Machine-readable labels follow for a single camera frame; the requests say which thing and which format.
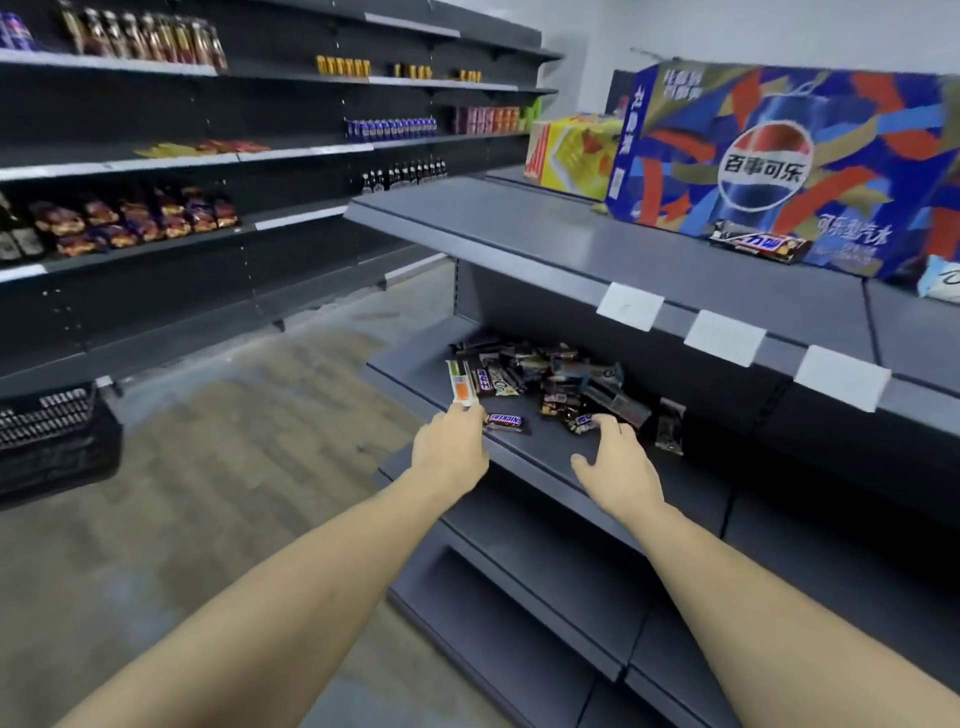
pepsi logo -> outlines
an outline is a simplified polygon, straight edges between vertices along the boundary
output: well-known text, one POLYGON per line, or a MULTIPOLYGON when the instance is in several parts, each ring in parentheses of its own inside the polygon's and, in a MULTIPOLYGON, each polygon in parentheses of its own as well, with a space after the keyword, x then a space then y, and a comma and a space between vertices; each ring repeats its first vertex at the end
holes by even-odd
POLYGON ((812 167, 810 133, 794 121, 768 121, 730 145, 720 160, 717 187, 731 207, 761 212, 803 189, 812 167))

pile of candy bars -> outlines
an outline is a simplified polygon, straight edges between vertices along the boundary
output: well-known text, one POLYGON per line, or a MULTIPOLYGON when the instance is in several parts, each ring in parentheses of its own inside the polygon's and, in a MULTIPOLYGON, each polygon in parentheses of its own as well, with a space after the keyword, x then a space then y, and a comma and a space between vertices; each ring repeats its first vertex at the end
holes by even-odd
MULTIPOLYGON (((577 435, 597 427, 596 412, 610 412, 636 429, 650 417, 649 407, 623 393, 619 364, 598 364, 566 344, 542 347, 480 331, 450 348, 455 357, 446 362, 450 385, 455 401, 464 406, 485 398, 536 393, 540 416, 577 435)), ((517 415, 489 414, 486 426, 529 433, 528 423, 517 415)))

soda can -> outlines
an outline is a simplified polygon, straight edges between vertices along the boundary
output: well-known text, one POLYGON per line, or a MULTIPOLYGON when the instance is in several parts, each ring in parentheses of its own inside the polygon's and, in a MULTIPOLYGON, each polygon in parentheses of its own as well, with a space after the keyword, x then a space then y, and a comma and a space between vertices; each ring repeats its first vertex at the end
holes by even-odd
POLYGON ((36 42, 27 24, 15 12, 2 14, 4 26, 4 41, 8 48, 14 51, 35 51, 36 42))

cardboard box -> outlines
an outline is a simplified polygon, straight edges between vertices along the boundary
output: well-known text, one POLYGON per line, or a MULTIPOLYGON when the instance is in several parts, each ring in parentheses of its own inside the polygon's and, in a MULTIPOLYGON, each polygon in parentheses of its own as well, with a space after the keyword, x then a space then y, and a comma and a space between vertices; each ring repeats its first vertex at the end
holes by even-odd
POLYGON ((957 98, 930 74, 664 62, 635 77, 607 206, 698 237, 794 235, 806 263, 888 278, 957 157, 957 98))
POLYGON ((603 200, 623 121, 599 114, 535 121, 524 174, 544 187, 603 200))

yellow box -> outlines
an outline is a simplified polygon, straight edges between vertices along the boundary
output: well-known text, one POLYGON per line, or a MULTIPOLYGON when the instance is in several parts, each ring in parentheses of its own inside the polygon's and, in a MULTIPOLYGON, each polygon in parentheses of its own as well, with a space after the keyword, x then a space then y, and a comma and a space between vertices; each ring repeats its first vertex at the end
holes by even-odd
POLYGON ((535 121, 524 176, 549 189, 604 200, 622 132, 623 121, 600 114, 535 121))

